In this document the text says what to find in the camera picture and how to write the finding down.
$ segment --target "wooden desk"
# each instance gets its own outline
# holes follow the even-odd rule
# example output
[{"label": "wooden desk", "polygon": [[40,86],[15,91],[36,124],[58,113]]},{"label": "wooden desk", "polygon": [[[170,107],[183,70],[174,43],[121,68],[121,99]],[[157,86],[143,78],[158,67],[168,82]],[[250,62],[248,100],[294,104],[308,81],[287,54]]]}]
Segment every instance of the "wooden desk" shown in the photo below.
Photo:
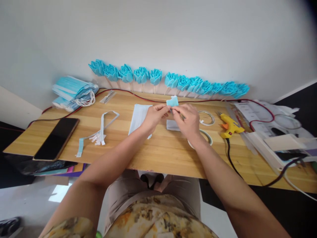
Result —
[{"label": "wooden desk", "polygon": [[[105,105],[99,101],[107,93],[97,97],[96,103],[89,107],[84,107],[70,117],[79,118],[80,122],[71,136],[68,144],[63,150],[60,159],[76,161],[81,163],[92,163],[110,148],[116,146],[120,141],[128,136],[134,105],[138,104],[155,104],[139,99],[127,92],[117,91],[117,94]],[[170,96],[154,95],[148,93],[137,93],[147,99],[166,101]],[[199,100],[189,98],[179,98],[180,101]],[[194,103],[198,110],[206,110],[212,113],[216,122],[212,126],[200,125],[200,128],[206,131],[213,139],[212,147],[229,164],[226,156],[227,145],[220,137],[220,132],[224,129],[220,126],[223,121],[217,116],[216,112],[221,111],[227,114],[224,102],[199,102]],[[102,113],[114,110],[120,116],[113,124],[105,130],[106,145],[97,146],[90,140],[85,140],[84,150],[81,158],[76,158],[78,151],[78,141],[81,137],[89,136],[100,129],[100,118]],[[45,112],[40,119],[53,119],[65,116],[64,110],[50,109]],[[209,123],[207,115],[201,114],[206,123]],[[105,123],[114,118],[114,114],[107,114]],[[39,121],[34,122],[24,133],[21,134],[8,148],[5,153],[14,153],[33,156],[40,148],[44,140],[53,130],[58,121]],[[242,175],[244,180],[250,185],[262,186],[268,184],[276,178],[264,158],[260,155],[253,155],[245,146],[241,136],[234,134],[230,139],[230,155],[232,161]],[[182,175],[196,178],[206,178],[203,167],[195,150],[187,143],[186,138],[176,131],[166,130],[166,120],[161,120],[158,124],[152,138],[146,140],[141,149],[131,160],[129,169],[152,171],[158,173]],[[300,189],[306,192],[317,193],[317,175],[310,164],[307,168],[293,167],[288,169],[289,179]],[[293,189],[289,184],[281,179],[273,185],[275,188]]]}]

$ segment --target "left hand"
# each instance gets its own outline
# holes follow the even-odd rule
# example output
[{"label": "left hand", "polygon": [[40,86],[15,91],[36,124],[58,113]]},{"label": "left hand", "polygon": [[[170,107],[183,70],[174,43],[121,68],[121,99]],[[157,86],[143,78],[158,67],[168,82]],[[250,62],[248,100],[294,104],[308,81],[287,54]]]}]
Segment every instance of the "left hand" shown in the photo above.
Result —
[{"label": "left hand", "polygon": [[166,104],[159,104],[149,107],[148,113],[146,114],[146,117],[141,127],[147,130],[150,134],[152,134],[160,119],[168,117],[167,113],[170,109],[171,106],[167,106]]}]

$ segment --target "smartphone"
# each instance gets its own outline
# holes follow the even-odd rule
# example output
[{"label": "smartphone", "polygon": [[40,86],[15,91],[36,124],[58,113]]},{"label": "smartphone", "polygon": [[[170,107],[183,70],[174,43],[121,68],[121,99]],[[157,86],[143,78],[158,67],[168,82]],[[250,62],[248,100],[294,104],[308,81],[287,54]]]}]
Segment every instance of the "smartphone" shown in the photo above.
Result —
[{"label": "smartphone", "polygon": [[78,118],[62,118],[36,152],[33,160],[56,161],[79,123]]}]

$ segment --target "shoe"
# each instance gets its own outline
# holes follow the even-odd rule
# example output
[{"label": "shoe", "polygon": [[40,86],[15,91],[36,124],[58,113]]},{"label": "shoe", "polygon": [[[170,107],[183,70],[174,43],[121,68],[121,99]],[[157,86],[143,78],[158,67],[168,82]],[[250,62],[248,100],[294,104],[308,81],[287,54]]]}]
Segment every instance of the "shoe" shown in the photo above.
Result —
[{"label": "shoe", "polygon": [[0,221],[0,237],[10,236],[20,227],[20,225],[21,225],[20,217],[14,217],[14,218]]},{"label": "shoe", "polygon": [[148,186],[148,189],[150,189],[148,177],[147,177],[145,174],[142,174],[141,177],[140,177],[140,179],[141,179],[141,181],[146,182],[146,184],[147,184],[147,186]]},{"label": "shoe", "polygon": [[152,186],[150,187],[150,190],[154,190],[154,185],[159,182],[162,183],[164,180],[164,175],[163,174],[158,174],[154,180],[154,183],[152,184]]}]

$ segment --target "yellow glue gun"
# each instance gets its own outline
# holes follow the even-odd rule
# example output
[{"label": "yellow glue gun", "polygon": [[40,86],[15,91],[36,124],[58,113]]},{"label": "yellow glue gun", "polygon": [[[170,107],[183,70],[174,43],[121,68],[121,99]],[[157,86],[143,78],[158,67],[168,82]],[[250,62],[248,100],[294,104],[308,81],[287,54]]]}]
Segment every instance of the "yellow glue gun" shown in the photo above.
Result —
[{"label": "yellow glue gun", "polygon": [[244,132],[244,129],[239,126],[238,123],[236,123],[231,117],[227,116],[226,114],[223,114],[221,112],[217,112],[221,118],[221,120],[223,120],[224,122],[226,122],[227,124],[223,124],[222,126],[227,129],[226,132],[222,132],[220,134],[220,136],[224,139],[226,138],[230,138],[232,136],[233,133],[237,132],[237,133],[241,133]]}]

